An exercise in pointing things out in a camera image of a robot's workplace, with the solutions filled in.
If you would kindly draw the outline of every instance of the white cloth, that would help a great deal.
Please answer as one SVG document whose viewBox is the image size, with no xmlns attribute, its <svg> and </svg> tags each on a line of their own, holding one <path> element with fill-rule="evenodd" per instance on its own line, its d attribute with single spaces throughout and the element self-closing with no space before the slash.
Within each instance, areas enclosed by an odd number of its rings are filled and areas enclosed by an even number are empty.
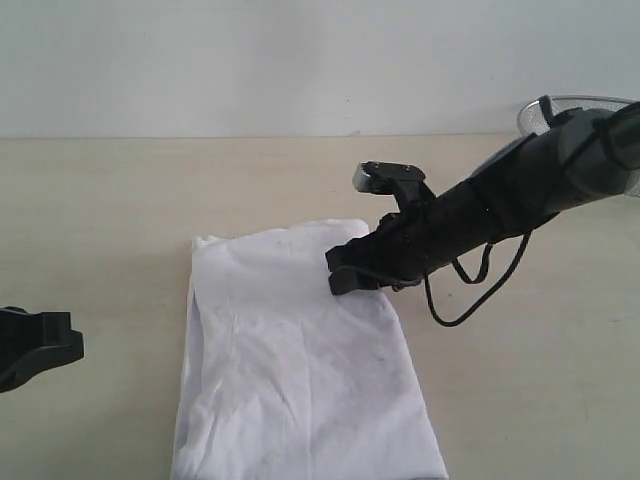
<svg viewBox="0 0 640 480">
<path fill-rule="evenodd" d="M 398 317 L 334 297 L 328 220 L 194 243 L 173 479 L 446 478 Z"/>
</svg>

